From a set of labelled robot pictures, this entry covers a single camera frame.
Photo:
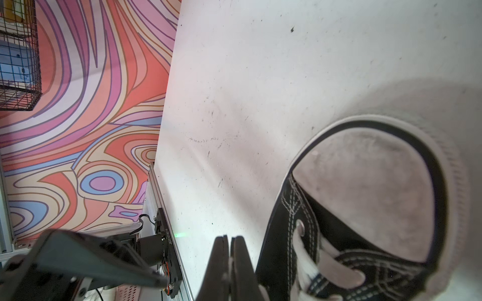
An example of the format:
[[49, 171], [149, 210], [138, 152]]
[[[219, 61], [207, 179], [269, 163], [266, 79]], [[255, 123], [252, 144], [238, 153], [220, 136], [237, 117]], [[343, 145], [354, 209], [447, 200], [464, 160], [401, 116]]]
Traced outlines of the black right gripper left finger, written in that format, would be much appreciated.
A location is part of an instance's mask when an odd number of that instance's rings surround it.
[[230, 294], [229, 258], [227, 236], [217, 237], [213, 243], [196, 301], [228, 301]]

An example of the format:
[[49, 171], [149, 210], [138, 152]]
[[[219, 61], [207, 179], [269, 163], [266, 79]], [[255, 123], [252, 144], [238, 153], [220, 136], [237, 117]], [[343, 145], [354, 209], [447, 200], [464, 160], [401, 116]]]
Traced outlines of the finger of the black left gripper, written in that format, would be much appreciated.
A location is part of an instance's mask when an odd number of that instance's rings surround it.
[[83, 300], [103, 286], [166, 289], [133, 247], [116, 240], [66, 230], [48, 230], [25, 255], [1, 271], [1, 300]]

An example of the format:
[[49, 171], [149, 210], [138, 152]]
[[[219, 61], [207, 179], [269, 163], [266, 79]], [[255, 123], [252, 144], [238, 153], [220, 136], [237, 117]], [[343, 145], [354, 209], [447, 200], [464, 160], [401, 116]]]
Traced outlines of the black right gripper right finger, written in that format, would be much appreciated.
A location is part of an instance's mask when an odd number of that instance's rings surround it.
[[230, 246], [230, 298], [234, 301], [263, 301], [251, 258], [243, 237], [232, 238]]

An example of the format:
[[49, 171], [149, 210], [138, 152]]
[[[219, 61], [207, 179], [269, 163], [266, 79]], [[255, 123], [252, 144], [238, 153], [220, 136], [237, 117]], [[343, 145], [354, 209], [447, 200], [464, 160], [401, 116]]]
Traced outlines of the black sneaker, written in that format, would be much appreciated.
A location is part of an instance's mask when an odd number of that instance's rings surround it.
[[256, 268], [264, 300], [434, 300], [468, 228], [446, 135], [411, 118], [345, 117], [292, 162]]

